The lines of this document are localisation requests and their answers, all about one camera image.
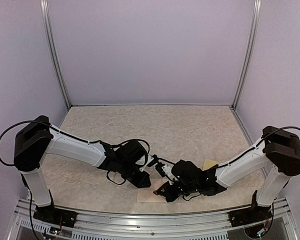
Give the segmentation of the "round sticker sheet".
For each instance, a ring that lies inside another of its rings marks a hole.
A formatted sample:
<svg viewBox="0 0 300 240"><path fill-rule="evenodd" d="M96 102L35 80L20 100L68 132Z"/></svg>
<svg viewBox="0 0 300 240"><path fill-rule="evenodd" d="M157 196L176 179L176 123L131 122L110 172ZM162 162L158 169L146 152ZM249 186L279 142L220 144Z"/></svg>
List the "round sticker sheet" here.
<svg viewBox="0 0 300 240"><path fill-rule="evenodd" d="M219 163L215 160L212 160L212 159L205 159L204 162L203 162L203 166L202 166L202 170L205 171L205 170L208 170L210 168L212 168L213 166L215 165L218 165Z"/></svg>

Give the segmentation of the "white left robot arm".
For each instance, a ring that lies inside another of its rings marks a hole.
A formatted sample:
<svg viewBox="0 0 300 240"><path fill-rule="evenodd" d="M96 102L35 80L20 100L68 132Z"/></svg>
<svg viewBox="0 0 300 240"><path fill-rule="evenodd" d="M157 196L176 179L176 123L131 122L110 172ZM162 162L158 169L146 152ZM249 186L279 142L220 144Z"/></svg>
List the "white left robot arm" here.
<svg viewBox="0 0 300 240"><path fill-rule="evenodd" d="M60 218L60 211L52 205L53 198L44 176L48 159L68 158L108 173L118 173L124 182L142 189L151 186L150 175L145 171L149 150L143 144L139 139L119 144L83 139L59 129L47 116L40 115L27 121L16 134L13 163L40 208L40 214L53 223Z"/></svg>

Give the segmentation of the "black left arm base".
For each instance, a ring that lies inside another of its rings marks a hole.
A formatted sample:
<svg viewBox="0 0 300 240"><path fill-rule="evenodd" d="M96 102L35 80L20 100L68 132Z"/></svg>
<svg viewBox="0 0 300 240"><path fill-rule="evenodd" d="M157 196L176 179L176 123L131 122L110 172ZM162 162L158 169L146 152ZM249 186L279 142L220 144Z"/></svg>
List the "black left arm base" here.
<svg viewBox="0 0 300 240"><path fill-rule="evenodd" d="M66 210L55 207L51 192L49 191L50 205L36 206L33 218L45 223L58 225L60 227L74 228L78 213L72 210Z"/></svg>

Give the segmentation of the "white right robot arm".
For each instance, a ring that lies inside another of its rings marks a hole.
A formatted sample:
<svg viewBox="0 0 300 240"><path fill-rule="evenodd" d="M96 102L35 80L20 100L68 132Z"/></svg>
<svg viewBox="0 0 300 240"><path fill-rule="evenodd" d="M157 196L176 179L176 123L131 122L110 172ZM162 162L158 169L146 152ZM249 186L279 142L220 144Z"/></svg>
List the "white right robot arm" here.
<svg viewBox="0 0 300 240"><path fill-rule="evenodd" d="M265 214L265 208L271 206L290 178L300 174L300 138L290 132L290 129L291 126L266 126L261 137L247 150L206 170L185 160L167 166L162 164L161 158L155 157L158 161L155 166L157 171L167 177L168 181L153 193L165 198L168 203L179 197L189 201L199 196L215 196L238 180L270 166L271 171L252 198L253 205L245 212L250 222L256 222Z"/></svg>

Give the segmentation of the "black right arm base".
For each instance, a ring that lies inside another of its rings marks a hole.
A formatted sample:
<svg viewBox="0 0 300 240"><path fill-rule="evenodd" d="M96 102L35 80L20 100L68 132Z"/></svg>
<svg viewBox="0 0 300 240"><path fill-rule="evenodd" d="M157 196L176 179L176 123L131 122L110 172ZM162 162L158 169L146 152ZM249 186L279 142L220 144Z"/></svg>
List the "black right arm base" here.
<svg viewBox="0 0 300 240"><path fill-rule="evenodd" d="M256 190L252 195L250 207L229 212L228 216L232 227L249 225L267 219L269 220L273 217L271 206L258 206L257 192Z"/></svg>

